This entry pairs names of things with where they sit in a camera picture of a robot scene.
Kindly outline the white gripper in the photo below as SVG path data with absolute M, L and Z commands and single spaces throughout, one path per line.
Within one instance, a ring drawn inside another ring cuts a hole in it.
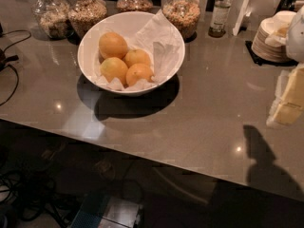
M 287 56 L 304 62 L 304 6 L 293 17 L 286 37 Z M 304 112 L 304 65 L 278 76 L 275 99 L 266 121 L 268 126 L 292 125 Z

